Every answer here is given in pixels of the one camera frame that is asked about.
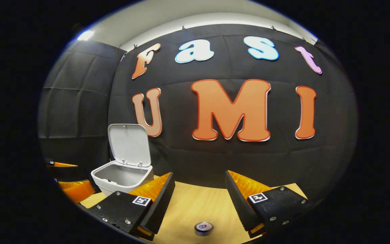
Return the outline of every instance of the open lid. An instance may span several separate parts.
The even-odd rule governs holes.
[[[150,166],[151,159],[148,136],[147,131],[142,125],[109,125],[108,138],[115,160],[128,165]]]

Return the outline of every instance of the pink letter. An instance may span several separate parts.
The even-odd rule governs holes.
[[[296,49],[299,53],[302,54],[306,63],[310,66],[310,68],[312,68],[315,73],[322,74],[322,69],[317,66],[316,63],[314,63],[314,60],[312,60],[314,58],[312,54],[308,53],[308,51],[306,51],[305,48],[301,46],[295,47],[294,49]]]

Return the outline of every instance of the wooden surface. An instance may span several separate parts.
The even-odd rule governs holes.
[[[285,186],[307,198],[297,184]],[[81,204],[87,208],[92,207],[104,198],[103,193],[97,193],[82,201]],[[194,226],[203,221],[212,223],[214,229],[209,236],[200,237],[195,234]],[[240,244],[255,238],[249,238],[244,230],[226,189],[175,182],[167,213],[158,234],[151,242],[156,244]]]

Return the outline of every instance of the white ceiling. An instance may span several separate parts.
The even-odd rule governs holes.
[[[257,18],[257,21],[252,25],[265,26],[268,22],[268,24],[277,23],[275,28],[280,31],[294,36],[304,37],[305,40],[312,44],[317,40],[315,36],[299,25],[296,25],[296,23],[292,22],[289,18],[249,0],[144,0],[125,9],[111,13],[90,26],[89,29],[94,31],[90,40],[113,46],[120,46],[120,48],[130,51],[133,48],[133,44],[142,45],[148,40],[159,37],[157,36],[158,34],[164,35],[177,31],[178,29],[173,29],[175,26],[179,26],[181,29],[181,25],[185,25],[185,28],[188,28],[190,27],[188,25],[191,23],[193,25],[192,27],[211,24],[209,23],[209,19],[202,19],[202,23],[198,23],[197,25],[194,24],[194,20],[196,21],[196,19],[192,16],[198,15],[197,19],[199,20],[200,16],[202,16],[200,14],[207,13],[238,13],[251,15],[252,18]],[[227,21],[226,17],[223,17],[222,19],[224,20],[224,23],[229,23],[229,20]],[[266,22],[264,24],[259,24],[262,19],[265,19]],[[214,23],[220,23],[218,17],[216,17]],[[287,26],[287,28],[283,27],[283,29],[280,29],[278,26]],[[151,30],[155,27],[156,31],[153,31],[155,34],[150,35],[149,38],[146,37],[144,33],[147,31],[153,33]]]

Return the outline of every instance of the black fabric backdrop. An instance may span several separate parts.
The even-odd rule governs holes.
[[[246,36],[268,38],[279,52],[276,61],[257,60],[248,54]],[[214,56],[206,61],[175,62],[179,46],[191,40],[210,42]],[[135,80],[137,55],[156,43],[147,71]],[[316,74],[294,48],[303,46],[322,68]],[[271,84],[267,99],[266,142],[242,142],[237,135],[230,140],[221,133],[214,141],[192,138],[197,128],[197,95],[190,85],[201,79],[217,79],[234,100],[246,79],[263,79]],[[316,134],[297,140],[300,98],[299,85],[313,88]],[[149,137],[153,171],[163,175],[172,171],[175,180],[207,187],[225,187],[224,172],[232,170],[270,186],[296,182],[309,197],[323,198],[338,181],[356,145],[358,112],[353,88],[337,59],[323,45],[272,29],[218,24],[199,26],[151,40],[130,51],[118,65],[110,94],[108,125],[137,123],[133,95],[160,88],[159,105],[162,133]],[[144,99],[148,124],[152,123],[150,102]],[[220,131],[213,120],[213,129]]]
[[[62,181],[88,179],[108,160],[107,111],[115,69],[124,50],[94,41],[69,43],[50,71],[38,111],[42,154],[79,165]],[[64,171],[67,168],[52,169]]]

